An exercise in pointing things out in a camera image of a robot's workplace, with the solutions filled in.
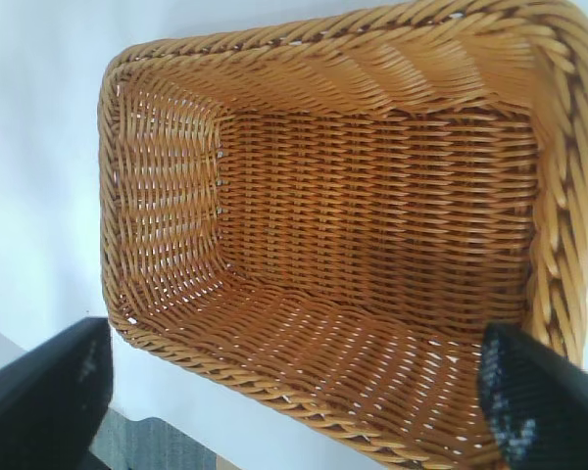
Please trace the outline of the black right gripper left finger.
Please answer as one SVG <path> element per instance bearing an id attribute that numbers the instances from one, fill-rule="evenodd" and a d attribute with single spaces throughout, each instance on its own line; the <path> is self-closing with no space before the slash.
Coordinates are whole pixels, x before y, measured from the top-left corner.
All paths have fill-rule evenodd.
<path id="1" fill-rule="evenodd" d="M 113 395 L 109 324 L 87 317 L 0 369 L 0 469 L 103 469 L 91 443 Z"/>

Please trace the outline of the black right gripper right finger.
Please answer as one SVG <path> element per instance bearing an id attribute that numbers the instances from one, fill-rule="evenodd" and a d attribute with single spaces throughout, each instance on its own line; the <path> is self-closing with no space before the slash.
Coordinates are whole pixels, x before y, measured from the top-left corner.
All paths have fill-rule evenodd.
<path id="1" fill-rule="evenodd" d="M 479 405 L 511 469 L 588 469 L 588 373 L 518 328 L 489 324 Z"/>

